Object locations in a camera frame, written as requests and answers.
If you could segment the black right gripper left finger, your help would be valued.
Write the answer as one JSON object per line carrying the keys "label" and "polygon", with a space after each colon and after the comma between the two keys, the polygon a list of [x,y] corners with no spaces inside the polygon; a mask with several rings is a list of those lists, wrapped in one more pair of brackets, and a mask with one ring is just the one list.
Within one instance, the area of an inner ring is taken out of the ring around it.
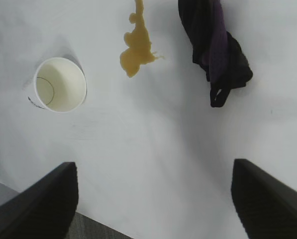
{"label": "black right gripper left finger", "polygon": [[63,239],[78,201],[76,164],[64,162],[0,206],[0,239]]}

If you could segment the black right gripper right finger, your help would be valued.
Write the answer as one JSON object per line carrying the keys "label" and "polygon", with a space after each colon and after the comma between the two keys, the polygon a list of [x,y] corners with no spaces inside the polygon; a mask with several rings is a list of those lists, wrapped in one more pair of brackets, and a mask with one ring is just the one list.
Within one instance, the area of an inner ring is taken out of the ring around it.
{"label": "black right gripper right finger", "polygon": [[250,239],[297,239],[297,191],[247,159],[235,159],[232,201]]}

